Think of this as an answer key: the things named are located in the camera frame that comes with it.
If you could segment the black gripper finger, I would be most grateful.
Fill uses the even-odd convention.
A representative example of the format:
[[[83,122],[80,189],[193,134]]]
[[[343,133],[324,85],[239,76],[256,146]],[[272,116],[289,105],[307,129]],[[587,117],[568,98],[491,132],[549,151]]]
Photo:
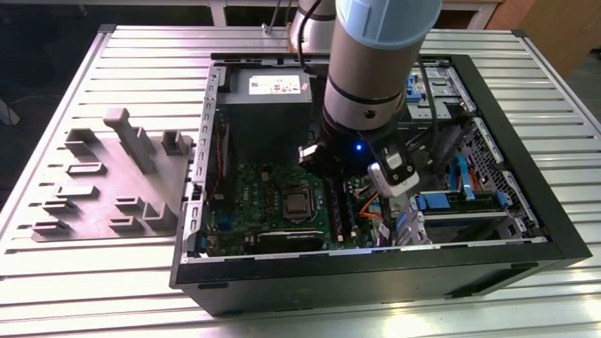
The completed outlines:
[[[300,146],[297,148],[297,162],[299,165],[309,165],[313,162],[319,145]]]

